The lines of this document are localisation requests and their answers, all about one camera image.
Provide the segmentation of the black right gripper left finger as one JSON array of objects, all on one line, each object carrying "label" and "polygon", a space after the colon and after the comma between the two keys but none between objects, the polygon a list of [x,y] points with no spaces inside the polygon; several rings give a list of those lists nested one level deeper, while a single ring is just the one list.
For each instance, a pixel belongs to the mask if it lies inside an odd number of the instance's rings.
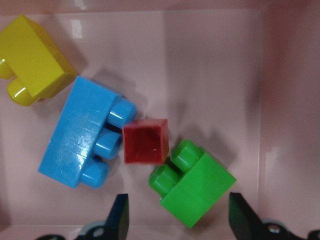
[{"label": "black right gripper left finger", "polygon": [[130,222],[129,196],[118,194],[105,222],[107,240],[126,240]]}]

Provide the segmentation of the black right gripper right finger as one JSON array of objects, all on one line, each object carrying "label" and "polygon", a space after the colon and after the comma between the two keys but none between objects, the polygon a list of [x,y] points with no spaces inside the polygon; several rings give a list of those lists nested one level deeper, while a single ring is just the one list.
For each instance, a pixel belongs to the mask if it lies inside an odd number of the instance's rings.
[{"label": "black right gripper right finger", "polygon": [[230,192],[228,223],[237,240],[265,240],[262,220],[239,192]]}]

